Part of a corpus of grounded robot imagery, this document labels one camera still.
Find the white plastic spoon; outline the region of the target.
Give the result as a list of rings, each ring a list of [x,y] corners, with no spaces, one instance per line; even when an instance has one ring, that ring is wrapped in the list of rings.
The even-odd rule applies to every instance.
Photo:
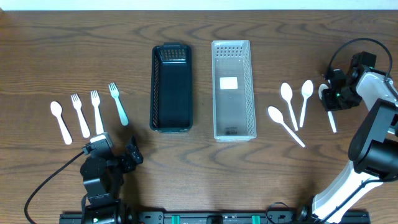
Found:
[[[283,84],[281,84],[280,94],[281,94],[281,97],[288,104],[289,113],[290,113],[290,117],[291,117],[291,120],[292,120],[292,124],[294,126],[294,129],[296,131],[298,131],[299,128],[298,128],[298,125],[297,125],[297,120],[296,120],[296,117],[295,117],[295,114],[294,114],[294,110],[293,110],[293,107],[292,107],[292,104],[291,104],[291,100],[292,100],[292,97],[293,97],[293,91],[292,91],[292,88],[290,87],[290,85],[288,83],[283,82]]]
[[[305,121],[305,112],[306,112],[306,107],[307,107],[307,100],[312,96],[313,94],[313,82],[311,80],[306,80],[304,84],[302,85],[301,89],[301,94],[303,96],[303,105],[302,105],[302,110],[300,114],[300,122],[299,126],[302,128],[304,121]]]
[[[275,106],[269,106],[267,112],[274,122],[281,124],[297,143],[299,143],[302,147],[305,147],[303,141],[284,123],[284,117],[279,109],[277,109]]]
[[[322,91],[325,90],[325,89],[328,89],[328,86],[327,86],[326,84],[322,83],[322,84],[319,86],[319,89],[318,89],[318,95],[319,95],[319,98],[320,98],[321,100],[323,99],[323,97],[322,97]],[[332,131],[333,131],[334,133],[336,133],[336,124],[335,124],[335,120],[334,120],[333,114],[332,114],[331,111],[327,111],[327,113],[328,113],[328,119],[329,119],[329,122],[330,122],[331,129],[332,129]]]

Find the mint green fork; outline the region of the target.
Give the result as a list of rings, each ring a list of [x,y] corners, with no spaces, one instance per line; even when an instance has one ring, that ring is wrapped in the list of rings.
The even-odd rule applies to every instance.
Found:
[[[115,100],[115,104],[116,104],[116,107],[118,110],[119,119],[121,121],[121,124],[123,126],[127,126],[129,124],[129,120],[127,118],[126,112],[121,104],[120,99],[119,99],[119,90],[115,83],[110,83],[108,86],[109,86],[110,94]]]

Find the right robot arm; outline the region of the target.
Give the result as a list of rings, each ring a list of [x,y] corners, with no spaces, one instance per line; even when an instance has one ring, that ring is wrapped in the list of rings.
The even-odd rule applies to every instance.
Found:
[[[347,73],[329,68],[330,86],[321,91],[327,112],[347,110],[365,102],[368,115],[351,140],[349,161],[338,177],[314,196],[310,210],[301,219],[339,223],[363,195],[385,182],[397,180],[397,90],[387,73],[376,70],[376,56],[355,54]]]

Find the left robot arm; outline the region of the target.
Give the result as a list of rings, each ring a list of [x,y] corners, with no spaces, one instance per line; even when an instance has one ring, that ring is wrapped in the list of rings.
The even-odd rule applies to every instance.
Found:
[[[80,169],[87,191],[88,206],[82,209],[82,223],[137,223],[137,215],[119,198],[123,175],[144,161],[135,137],[124,153],[113,154],[113,142],[107,132],[90,139],[83,147],[88,157]]]

